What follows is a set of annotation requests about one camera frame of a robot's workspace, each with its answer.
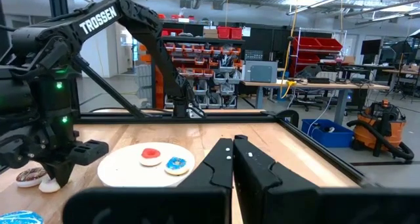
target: blue storage tub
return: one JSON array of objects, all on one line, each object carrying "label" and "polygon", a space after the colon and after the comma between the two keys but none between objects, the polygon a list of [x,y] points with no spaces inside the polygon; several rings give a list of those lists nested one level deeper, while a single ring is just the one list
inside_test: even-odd
[{"label": "blue storage tub", "polygon": [[[310,124],[314,122],[313,119],[302,119],[302,131],[321,145],[328,148],[348,148],[352,143],[353,131],[335,123],[330,120],[319,119],[316,123],[320,124],[321,128],[315,128],[313,125],[309,129]],[[325,132],[323,129],[327,127],[334,127],[332,133]]]}]

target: office chair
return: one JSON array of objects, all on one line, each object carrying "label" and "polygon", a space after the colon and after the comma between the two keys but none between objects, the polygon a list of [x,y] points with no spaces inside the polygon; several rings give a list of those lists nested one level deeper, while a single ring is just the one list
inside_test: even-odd
[{"label": "office chair", "polygon": [[[306,79],[309,77],[316,77],[316,75],[321,72],[322,69],[318,65],[316,66],[307,66],[301,72],[295,75],[295,78],[302,78]],[[304,92],[304,97],[302,99],[295,97],[291,103],[291,105],[301,105],[305,107],[305,111],[309,111],[309,106],[313,106],[316,108],[322,109],[322,105],[320,105],[319,101],[312,100],[308,98],[308,92]]]}]

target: red storage bin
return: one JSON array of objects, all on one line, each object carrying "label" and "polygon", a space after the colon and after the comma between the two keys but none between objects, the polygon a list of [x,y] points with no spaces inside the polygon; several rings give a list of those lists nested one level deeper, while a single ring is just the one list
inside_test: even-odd
[{"label": "red storage bin", "polygon": [[175,32],[177,35],[182,33],[184,30],[182,29],[171,29],[171,28],[164,28],[162,29],[162,36],[171,35],[171,33]]},{"label": "red storage bin", "polygon": [[217,27],[217,35],[221,39],[229,39],[230,37],[230,27]]},{"label": "red storage bin", "polygon": [[308,63],[308,64],[314,64],[319,63],[320,58],[311,53],[299,53],[297,56],[297,63]]},{"label": "red storage bin", "polygon": [[[297,42],[298,37],[295,37],[293,40],[293,50],[297,51]],[[314,49],[314,50],[320,50],[321,44],[316,40],[315,37],[301,37],[299,42],[299,50],[301,49]]]},{"label": "red storage bin", "polygon": [[242,39],[242,28],[231,28],[230,29],[231,39]]},{"label": "red storage bin", "polygon": [[336,39],[317,37],[316,41],[320,43],[321,50],[340,51],[343,48],[343,46]]}]

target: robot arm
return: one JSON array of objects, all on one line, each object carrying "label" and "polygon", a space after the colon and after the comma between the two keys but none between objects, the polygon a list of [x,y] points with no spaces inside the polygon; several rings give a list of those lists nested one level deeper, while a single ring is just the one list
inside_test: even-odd
[{"label": "robot arm", "polygon": [[114,22],[125,26],[135,39],[146,46],[163,74],[165,92],[174,100],[174,117],[187,117],[189,107],[198,108],[191,86],[178,73],[167,54],[161,39],[162,22],[158,15],[131,0],[91,3],[73,13],[20,28],[13,32],[12,47],[0,60],[0,65],[27,71],[24,74],[26,80],[35,78],[51,68],[73,62],[88,38]]},{"label": "robot arm", "polygon": [[[106,143],[76,141],[68,78],[83,67],[82,44],[117,21],[147,47],[159,66],[165,92],[174,100],[173,116],[204,116],[191,86],[166,52],[158,15],[131,0],[103,0],[13,31],[12,47],[0,58],[0,99],[7,102],[0,104],[0,165],[20,168],[29,160],[39,162],[63,187],[76,164],[86,166],[108,152]],[[128,108],[134,116],[144,116],[135,106]],[[18,131],[23,127],[25,132]]]}]

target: green led light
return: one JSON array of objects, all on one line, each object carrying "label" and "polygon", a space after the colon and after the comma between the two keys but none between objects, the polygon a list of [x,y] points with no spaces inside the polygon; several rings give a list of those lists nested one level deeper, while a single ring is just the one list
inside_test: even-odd
[{"label": "green led light", "polygon": [[55,87],[57,89],[62,89],[63,88],[63,82],[56,82]]},{"label": "green led light", "polygon": [[67,116],[63,116],[63,118],[61,118],[61,122],[62,123],[67,123],[68,122],[68,117]]}]

